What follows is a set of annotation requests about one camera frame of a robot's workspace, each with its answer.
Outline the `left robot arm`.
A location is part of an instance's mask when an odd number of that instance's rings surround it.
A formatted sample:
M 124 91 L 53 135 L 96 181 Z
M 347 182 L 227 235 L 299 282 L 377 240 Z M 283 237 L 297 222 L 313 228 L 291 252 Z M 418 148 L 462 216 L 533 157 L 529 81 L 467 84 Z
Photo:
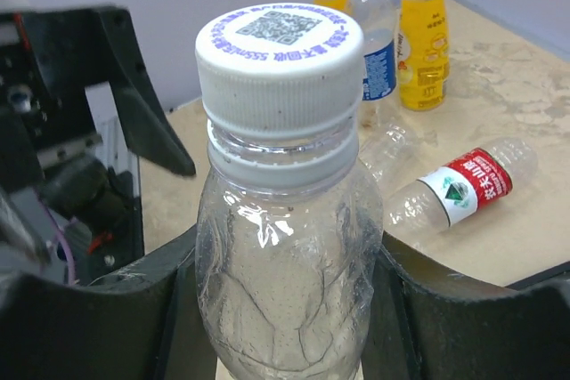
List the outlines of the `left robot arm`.
M 130 12 L 1 15 L 1 238 L 72 285 L 143 256 L 140 164 L 196 173 Z

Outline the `yellow tea bottle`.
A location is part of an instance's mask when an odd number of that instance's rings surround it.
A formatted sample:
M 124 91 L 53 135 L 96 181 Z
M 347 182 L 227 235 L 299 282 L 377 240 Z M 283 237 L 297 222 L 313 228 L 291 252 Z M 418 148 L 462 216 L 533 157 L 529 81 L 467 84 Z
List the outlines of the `yellow tea bottle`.
M 444 102 L 449 47 L 445 0 L 401 0 L 397 71 L 406 109 L 425 111 Z

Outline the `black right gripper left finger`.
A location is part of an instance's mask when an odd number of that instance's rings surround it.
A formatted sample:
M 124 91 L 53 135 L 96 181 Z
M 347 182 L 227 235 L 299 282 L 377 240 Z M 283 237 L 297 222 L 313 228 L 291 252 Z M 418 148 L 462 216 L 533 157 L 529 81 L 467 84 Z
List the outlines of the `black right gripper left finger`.
M 1 270 L 3 379 L 213 379 L 196 230 L 89 287 Z

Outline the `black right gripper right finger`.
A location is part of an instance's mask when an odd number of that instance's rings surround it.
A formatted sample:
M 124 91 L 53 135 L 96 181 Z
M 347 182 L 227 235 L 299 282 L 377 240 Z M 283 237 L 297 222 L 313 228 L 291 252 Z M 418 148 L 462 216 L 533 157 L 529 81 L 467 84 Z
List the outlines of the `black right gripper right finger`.
M 498 287 L 389 234 L 373 275 L 366 379 L 567 379 L 569 282 Z

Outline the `blue cap Pepsi bottle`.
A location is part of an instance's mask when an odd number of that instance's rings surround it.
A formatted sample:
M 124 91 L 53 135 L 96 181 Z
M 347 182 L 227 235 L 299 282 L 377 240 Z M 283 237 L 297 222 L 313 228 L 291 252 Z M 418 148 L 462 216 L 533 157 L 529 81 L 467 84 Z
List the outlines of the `blue cap Pepsi bottle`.
M 388 117 L 397 93 L 395 67 L 396 9 L 391 0 L 349 0 L 351 16 L 364 34 L 360 125 L 373 127 Z

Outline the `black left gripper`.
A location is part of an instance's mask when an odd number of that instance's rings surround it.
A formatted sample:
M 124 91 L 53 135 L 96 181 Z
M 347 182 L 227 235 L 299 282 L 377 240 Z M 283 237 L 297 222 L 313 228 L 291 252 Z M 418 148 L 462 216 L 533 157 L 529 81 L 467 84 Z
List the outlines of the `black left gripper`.
M 1 182 L 36 184 L 97 145 L 86 90 L 102 84 L 130 151 L 172 174 L 196 174 L 152 86 L 130 12 L 96 5 L 1 13 Z

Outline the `clear bottle white cap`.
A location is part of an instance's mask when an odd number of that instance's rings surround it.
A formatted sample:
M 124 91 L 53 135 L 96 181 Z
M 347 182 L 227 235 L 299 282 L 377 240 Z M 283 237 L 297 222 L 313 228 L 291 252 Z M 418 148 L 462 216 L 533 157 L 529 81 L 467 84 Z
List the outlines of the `clear bottle white cap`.
M 195 54 L 210 170 L 199 311 L 236 379 L 352 379 L 368 335 L 382 199 L 358 158 L 363 33 L 312 4 L 210 21 Z

